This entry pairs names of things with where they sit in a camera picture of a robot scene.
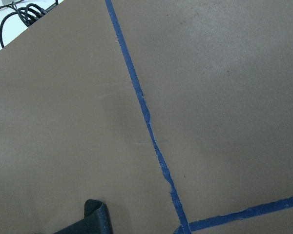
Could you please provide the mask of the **black mouse pad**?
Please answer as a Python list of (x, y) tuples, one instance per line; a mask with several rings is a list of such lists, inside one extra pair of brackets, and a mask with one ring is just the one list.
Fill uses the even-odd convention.
[(84, 204), (84, 218), (69, 225), (56, 234), (112, 234), (112, 224), (107, 205), (89, 199)]

